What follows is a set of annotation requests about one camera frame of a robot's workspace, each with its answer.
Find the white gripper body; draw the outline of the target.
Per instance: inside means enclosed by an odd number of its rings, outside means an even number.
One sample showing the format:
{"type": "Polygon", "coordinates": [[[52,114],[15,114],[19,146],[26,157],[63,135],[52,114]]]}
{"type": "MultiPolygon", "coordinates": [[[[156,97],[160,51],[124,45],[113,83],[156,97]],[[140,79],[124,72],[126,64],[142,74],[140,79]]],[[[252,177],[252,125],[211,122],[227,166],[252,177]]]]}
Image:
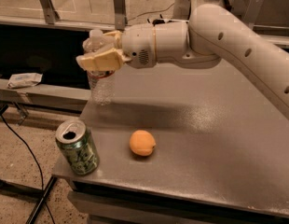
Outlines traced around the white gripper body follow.
{"type": "Polygon", "coordinates": [[[157,63],[188,64],[191,59],[188,45],[188,26],[184,21],[153,25],[133,25],[122,37],[123,53],[133,68],[151,68],[157,63]]]}

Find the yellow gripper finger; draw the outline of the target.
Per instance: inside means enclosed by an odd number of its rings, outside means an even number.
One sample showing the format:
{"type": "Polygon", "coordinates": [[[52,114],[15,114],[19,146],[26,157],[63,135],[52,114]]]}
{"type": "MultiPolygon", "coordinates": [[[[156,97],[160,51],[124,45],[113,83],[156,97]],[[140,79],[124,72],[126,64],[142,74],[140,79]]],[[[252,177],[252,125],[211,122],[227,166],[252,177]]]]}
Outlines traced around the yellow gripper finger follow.
{"type": "Polygon", "coordinates": [[[112,37],[114,44],[115,44],[115,47],[117,49],[122,48],[122,32],[120,32],[119,30],[115,30],[115,31],[104,33],[103,35],[105,37],[112,37]]]}
{"type": "Polygon", "coordinates": [[[86,71],[116,71],[130,60],[121,49],[90,52],[76,57],[78,65],[86,71]]]}

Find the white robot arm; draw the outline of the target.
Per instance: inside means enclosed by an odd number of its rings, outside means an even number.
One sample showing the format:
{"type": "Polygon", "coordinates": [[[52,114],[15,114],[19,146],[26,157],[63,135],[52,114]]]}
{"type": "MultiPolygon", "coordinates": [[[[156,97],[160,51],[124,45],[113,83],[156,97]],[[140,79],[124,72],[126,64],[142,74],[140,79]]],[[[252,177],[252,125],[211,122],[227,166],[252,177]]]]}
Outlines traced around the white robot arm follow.
{"type": "Polygon", "coordinates": [[[158,63],[207,69],[224,59],[289,119],[289,53],[218,5],[196,7],[188,21],[137,24],[123,32],[92,30],[84,50],[76,58],[78,65],[100,77],[125,64],[136,69],[158,63]]]}

